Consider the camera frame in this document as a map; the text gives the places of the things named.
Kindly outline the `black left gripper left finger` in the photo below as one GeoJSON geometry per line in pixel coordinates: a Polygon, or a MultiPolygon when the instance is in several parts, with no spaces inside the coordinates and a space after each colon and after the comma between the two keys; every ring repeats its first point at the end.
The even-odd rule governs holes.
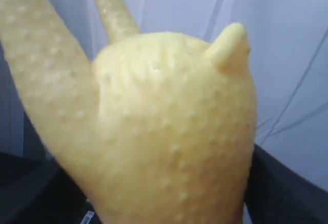
{"type": "Polygon", "coordinates": [[[1,153],[1,223],[100,223],[80,188],[54,160],[1,153]]]}

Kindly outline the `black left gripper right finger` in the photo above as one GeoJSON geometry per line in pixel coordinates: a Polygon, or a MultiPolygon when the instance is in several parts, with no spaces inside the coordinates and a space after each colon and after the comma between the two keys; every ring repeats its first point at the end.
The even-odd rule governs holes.
{"type": "Polygon", "coordinates": [[[245,204],[252,223],[327,223],[327,191],[256,145],[245,204]]]}

